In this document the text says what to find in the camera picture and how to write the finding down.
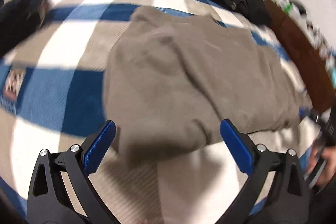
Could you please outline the person's right hand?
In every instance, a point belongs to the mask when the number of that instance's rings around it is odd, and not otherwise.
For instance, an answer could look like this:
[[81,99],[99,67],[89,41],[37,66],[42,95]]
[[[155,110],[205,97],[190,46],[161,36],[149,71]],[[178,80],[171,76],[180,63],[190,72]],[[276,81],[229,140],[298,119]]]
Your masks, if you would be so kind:
[[307,173],[311,174],[313,169],[318,163],[317,156],[320,154],[320,159],[325,163],[322,165],[322,170],[317,172],[318,177],[312,179],[309,183],[309,187],[319,186],[324,188],[331,181],[335,175],[335,147],[325,147],[323,150],[318,149],[317,145],[313,145],[311,154],[309,157],[309,164],[307,167]]

